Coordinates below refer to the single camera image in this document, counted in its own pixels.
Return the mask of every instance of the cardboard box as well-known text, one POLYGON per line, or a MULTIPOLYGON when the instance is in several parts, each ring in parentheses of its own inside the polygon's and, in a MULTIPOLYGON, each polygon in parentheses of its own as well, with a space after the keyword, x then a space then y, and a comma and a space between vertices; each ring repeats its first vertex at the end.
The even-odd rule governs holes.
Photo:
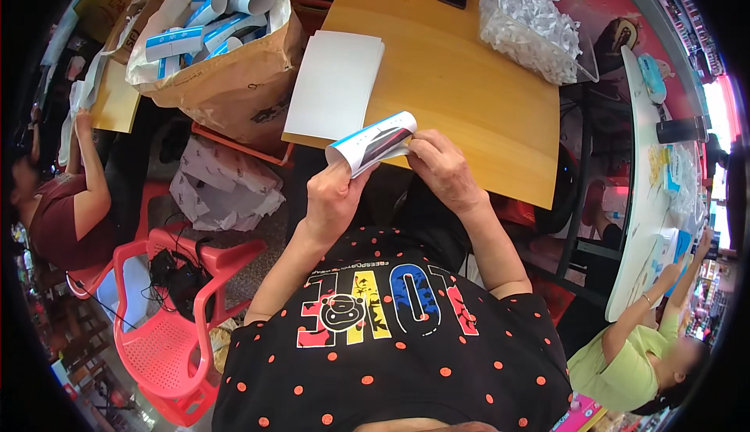
POLYGON ((133 51, 133 46, 140 36, 143 27, 148 22, 148 18, 152 16, 161 7, 162 0, 133 0, 125 11, 120 14, 115 26, 107 37, 107 41, 104 43, 104 51, 112 51, 112 59, 120 64, 127 64, 127 60, 130 58, 130 53, 133 51), (136 16, 136 21, 130 26, 127 35, 122 38, 122 45, 118 47, 118 42, 121 39, 122 31, 127 27, 128 21, 136 16))

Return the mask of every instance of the wooden table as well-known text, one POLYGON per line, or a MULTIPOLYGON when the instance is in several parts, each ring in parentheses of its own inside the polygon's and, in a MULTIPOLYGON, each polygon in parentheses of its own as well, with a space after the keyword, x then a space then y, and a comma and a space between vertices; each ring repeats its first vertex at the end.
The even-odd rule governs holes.
MULTIPOLYGON (((459 146, 484 189, 549 209, 559 142, 557 86, 479 41, 479 0, 334 0, 324 30, 386 45, 364 124, 407 110, 459 146)), ((325 147, 325 139, 284 140, 325 147)), ((387 160, 407 166, 404 157, 387 160)))

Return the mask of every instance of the paper bag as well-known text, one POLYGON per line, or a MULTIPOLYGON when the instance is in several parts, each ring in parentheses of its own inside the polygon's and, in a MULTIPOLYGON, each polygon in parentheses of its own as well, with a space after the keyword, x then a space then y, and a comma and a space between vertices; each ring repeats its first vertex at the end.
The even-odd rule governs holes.
POLYGON ((178 107, 205 127, 273 153, 302 61, 302 26, 290 1, 276 0, 265 37, 156 80, 158 62, 146 62, 145 41, 183 26, 190 1, 164 0, 133 48, 127 81, 159 107, 178 107))
POLYGON ((276 212, 283 182, 255 157, 191 137, 170 193, 195 230, 253 230, 276 212))

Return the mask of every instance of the orange crate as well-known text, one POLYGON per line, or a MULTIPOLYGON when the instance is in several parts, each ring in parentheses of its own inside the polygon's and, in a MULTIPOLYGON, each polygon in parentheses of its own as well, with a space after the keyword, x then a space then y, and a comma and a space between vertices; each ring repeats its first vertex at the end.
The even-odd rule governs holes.
POLYGON ((266 162, 271 162, 272 164, 281 165, 281 166, 288 166, 288 167, 292 166, 292 162, 289 161, 289 159, 292 157, 292 148, 294 147, 294 144, 292 143, 286 144, 286 150, 284 151, 283 157, 275 157, 273 155, 268 155, 262 152, 255 151, 249 148, 248 146, 243 146, 242 144, 236 142, 234 139, 230 139, 229 137, 226 137, 223 134, 219 134, 214 130, 210 130, 208 127, 199 125, 198 123, 194 121, 191 126, 191 130, 194 134, 200 134, 203 137, 208 137, 212 141, 216 141, 217 143, 223 144, 224 146, 231 147, 247 155, 258 157, 259 159, 264 160, 266 162))

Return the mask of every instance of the finger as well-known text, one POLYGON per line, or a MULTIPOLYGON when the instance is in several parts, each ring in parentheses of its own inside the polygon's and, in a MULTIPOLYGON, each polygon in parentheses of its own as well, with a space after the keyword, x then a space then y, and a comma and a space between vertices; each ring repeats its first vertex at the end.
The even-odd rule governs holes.
POLYGON ((333 165, 328 165, 321 175, 327 183, 333 184, 336 188, 346 189, 349 180, 352 177, 352 168, 347 161, 339 161, 333 165))
POLYGON ((435 176, 430 170, 430 167, 427 166, 425 161, 417 157, 416 154, 407 155, 407 162, 409 162, 409 166, 412 170, 414 170, 414 173, 419 175, 420 178, 425 181, 425 183, 431 181, 435 176))
POLYGON ((421 158, 431 170, 434 170, 443 162, 440 151, 425 139, 412 139, 409 143, 409 152, 413 152, 421 158))
POLYGON ((373 174, 378 166, 380 166, 380 162, 375 162, 374 164, 370 165, 364 172, 357 175, 357 178, 352 179, 349 182, 349 192, 353 193, 354 196, 361 196, 364 186, 370 179, 370 175, 373 174))
POLYGON ((445 135, 437 129, 418 130, 412 137, 414 139, 422 139, 429 142, 441 152, 448 152, 455 149, 451 140, 445 137, 445 135))

